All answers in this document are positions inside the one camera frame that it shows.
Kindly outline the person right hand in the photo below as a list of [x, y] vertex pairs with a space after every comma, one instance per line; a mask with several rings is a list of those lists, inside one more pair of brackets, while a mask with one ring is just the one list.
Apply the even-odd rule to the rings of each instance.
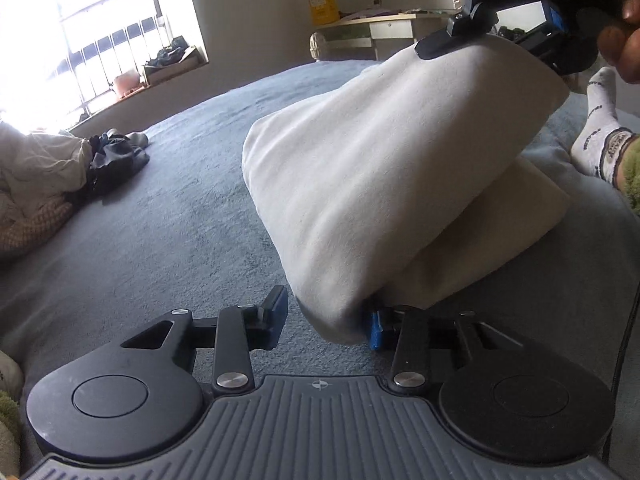
[[639, 0], [622, 0], [622, 22], [600, 32], [598, 48], [627, 84], [640, 78]]

